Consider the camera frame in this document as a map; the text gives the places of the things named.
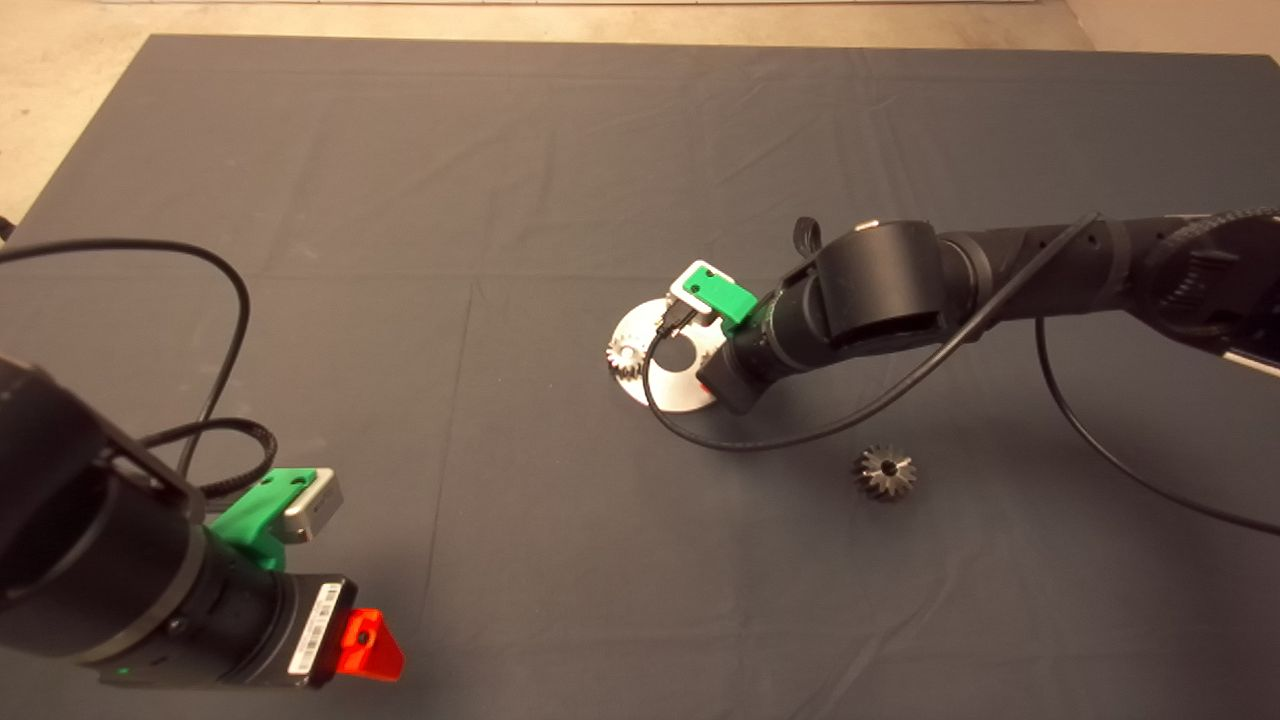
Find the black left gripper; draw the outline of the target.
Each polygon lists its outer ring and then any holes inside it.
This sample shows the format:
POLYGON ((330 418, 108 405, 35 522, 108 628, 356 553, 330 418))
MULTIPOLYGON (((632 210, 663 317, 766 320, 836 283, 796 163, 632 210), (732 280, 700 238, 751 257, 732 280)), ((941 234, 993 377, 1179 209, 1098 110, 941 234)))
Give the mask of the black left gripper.
POLYGON ((383 611, 355 609, 358 587, 340 574, 271 571, 204 530, 148 530, 148 559, 196 552, 183 600, 145 639, 147 688, 307 688, 338 675, 394 683, 404 652, 383 611))

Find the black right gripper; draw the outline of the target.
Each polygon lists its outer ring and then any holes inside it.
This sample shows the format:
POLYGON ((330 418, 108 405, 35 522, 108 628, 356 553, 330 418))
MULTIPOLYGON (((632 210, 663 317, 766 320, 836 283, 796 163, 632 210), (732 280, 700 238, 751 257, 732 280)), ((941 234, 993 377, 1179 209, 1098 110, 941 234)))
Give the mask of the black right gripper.
POLYGON ((801 372, 800 338, 801 306, 764 300, 698 370, 698 388, 730 411, 745 414, 774 383, 801 372))

